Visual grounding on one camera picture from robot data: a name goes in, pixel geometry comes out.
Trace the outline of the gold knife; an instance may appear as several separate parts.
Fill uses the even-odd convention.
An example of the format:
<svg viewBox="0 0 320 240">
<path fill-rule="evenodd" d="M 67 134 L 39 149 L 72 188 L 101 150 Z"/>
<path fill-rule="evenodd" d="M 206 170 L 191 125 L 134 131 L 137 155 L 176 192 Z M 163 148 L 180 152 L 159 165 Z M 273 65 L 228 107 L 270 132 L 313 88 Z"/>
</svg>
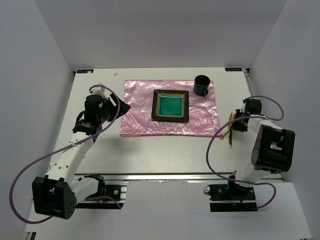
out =
<svg viewBox="0 0 320 240">
<path fill-rule="evenodd" d="M 234 114 L 231 112 L 230 116 L 229 116 L 229 121 L 231 122 L 232 120 L 234 119 Z M 232 124 L 230 124 L 228 126 L 228 145 L 230 148 L 233 147 L 233 144 L 232 144 Z"/>
</svg>

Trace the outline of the green square ceramic plate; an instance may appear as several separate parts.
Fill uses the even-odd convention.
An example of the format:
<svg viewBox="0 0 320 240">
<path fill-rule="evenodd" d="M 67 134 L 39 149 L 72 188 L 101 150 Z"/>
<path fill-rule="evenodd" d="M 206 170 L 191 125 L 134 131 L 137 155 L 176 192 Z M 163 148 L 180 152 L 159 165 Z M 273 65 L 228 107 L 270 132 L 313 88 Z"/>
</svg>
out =
<svg viewBox="0 0 320 240">
<path fill-rule="evenodd" d="M 188 123 L 189 91 L 155 89 L 151 119 L 157 122 Z"/>
</svg>

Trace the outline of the pink satin rose placemat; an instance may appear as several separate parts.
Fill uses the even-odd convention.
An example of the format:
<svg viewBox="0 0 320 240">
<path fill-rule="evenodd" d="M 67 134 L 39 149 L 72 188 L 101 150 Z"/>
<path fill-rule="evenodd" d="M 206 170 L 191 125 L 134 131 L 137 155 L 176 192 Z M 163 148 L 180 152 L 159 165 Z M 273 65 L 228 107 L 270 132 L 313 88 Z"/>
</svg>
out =
<svg viewBox="0 0 320 240">
<path fill-rule="evenodd" d="M 121 119 L 120 135 L 212 137 L 220 128 L 214 82 L 206 96 L 195 94 L 193 86 L 193 80 L 126 80 L 123 101 L 130 110 Z M 152 120 L 154 90 L 189 91 L 189 121 Z"/>
</svg>

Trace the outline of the black mug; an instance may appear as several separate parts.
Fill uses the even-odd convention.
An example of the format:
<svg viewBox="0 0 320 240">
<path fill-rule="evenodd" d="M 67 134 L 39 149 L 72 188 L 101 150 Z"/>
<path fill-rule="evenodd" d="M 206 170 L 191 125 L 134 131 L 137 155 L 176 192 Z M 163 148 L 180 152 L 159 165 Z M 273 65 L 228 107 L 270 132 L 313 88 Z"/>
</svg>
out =
<svg viewBox="0 0 320 240">
<path fill-rule="evenodd" d="M 193 92 L 198 96 L 206 96 L 209 92 L 210 78 L 206 75 L 198 75 L 194 79 Z"/>
</svg>

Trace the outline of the rose gold fork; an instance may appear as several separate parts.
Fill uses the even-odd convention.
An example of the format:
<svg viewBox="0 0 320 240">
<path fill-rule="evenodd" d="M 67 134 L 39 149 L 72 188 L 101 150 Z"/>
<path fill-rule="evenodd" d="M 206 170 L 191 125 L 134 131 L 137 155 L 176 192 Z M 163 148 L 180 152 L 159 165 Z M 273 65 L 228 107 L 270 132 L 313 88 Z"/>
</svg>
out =
<svg viewBox="0 0 320 240">
<path fill-rule="evenodd" d="M 228 137 L 228 139 L 231 141 L 232 140 L 232 135 L 233 135 L 233 129 L 229 128 L 225 133 L 223 133 L 219 139 L 223 140 L 224 138 Z"/>
</svg>

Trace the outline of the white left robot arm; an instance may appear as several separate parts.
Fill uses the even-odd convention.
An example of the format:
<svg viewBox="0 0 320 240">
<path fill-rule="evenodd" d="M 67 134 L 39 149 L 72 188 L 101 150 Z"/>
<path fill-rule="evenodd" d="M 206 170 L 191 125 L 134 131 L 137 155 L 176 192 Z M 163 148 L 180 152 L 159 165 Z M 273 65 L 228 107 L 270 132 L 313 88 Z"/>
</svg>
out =
<svg viewBox="0 0 320 240">
<path fill-rule="evenodd" d="M 98 138 L 105 122 L 125 115 L 131 106 L 114 94 L 102 93 L 86 97 L 84 110 L 76 118 L 70 148 L 63 150 L 58 161 L 43 177 L 32 182 L 34 210 L 37 214 L 69 219 L 78 203 L 86 198 L 99 200 L 106 193 L 105 180 L 97 174 L 87 174 L 74 182 L 75 173 L 86 153 Z"/>
</svg>

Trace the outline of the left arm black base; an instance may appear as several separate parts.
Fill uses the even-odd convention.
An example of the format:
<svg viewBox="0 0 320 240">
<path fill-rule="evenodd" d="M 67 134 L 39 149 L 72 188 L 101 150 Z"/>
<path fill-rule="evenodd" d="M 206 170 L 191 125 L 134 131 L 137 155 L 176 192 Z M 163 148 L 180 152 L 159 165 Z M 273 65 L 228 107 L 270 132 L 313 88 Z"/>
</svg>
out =
<svg viewBox="0 0 320 240">
<path fill-rule="evenodd" d="M 125 203 L 127 183 L 89 174 L 74 179 L 71 190 L 77 209 L 119 210 Z"/>
</svg>

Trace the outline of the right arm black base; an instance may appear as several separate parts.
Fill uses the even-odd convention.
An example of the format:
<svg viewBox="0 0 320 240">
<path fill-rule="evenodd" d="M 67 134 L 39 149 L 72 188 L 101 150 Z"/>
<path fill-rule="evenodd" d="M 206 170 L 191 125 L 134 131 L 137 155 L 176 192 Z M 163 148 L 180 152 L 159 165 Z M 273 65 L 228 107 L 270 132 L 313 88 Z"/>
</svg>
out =
<svg viewBox="0 0 320 240">
<path fill-rule="evenodd" d="M 203 189 L 209 196 L 212 213 L 256 212 L 256 195 L 252 187 L 234 187 L 227 184 L 210 184 Z"/>
</svg>

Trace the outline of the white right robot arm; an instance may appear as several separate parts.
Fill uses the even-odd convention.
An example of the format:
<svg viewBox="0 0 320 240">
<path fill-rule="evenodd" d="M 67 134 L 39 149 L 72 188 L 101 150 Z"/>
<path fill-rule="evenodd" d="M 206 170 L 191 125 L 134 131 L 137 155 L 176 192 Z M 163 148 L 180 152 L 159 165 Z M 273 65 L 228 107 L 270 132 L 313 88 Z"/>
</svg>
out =
<svg viewBox="0 0 320 240">
<path fill-rule="evenodd" d="M 271 118 L 262 115 L 262 103 L 259 99 L 248 97 L 243 100 L 243 107 L 237 109 L 230 119 L 234 122 L 228 127 L 228 143 L 232 145 L 232 132 L 252 131 L 256 140 L 251 152 L 250 162 L 229 177 L 225 187 L 226 195 L 236 200 L 243 195 L 244 189 L 269 174 L 287 172 L 292 165 L 296 133 L 273 123 Z"/>
</svg>

